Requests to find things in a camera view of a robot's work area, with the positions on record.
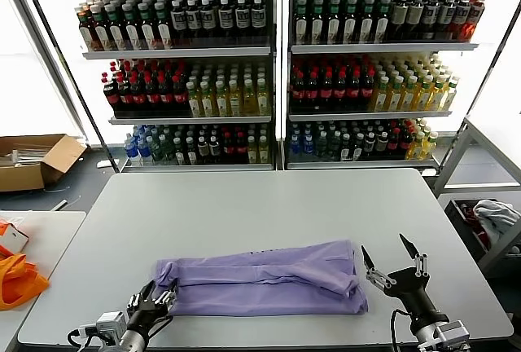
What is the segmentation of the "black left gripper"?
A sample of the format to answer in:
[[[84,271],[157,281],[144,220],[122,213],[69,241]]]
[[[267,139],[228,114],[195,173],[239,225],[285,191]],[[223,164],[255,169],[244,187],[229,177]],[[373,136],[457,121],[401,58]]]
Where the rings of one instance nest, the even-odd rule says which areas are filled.
[[[145,284],[138,293],[129,299],[128,329],[140,334],[148,334],[158,322],[169,313],[168,307],[173,307],[177,301],[178,286],[158,287],[156,303],[147,301],[155,291],[155,281]]]

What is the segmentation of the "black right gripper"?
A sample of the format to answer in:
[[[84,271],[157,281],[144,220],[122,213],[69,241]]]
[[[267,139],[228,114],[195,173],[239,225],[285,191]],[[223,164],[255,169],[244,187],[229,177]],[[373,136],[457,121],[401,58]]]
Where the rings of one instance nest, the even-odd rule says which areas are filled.
[[[437,310],[427,295],[425,287],[430,279],[427,255],[420,253],[404,235],[399,234],[405,250],[414,261],[415,268],[405,268],[388,275],[379,271],[365,247],[361,246],[366,279],[378,289],[384,289],[388,297],[399,299],[411,315],[410,331],[416,334],[421,328],[434,323],[447,323],[448,316]]]

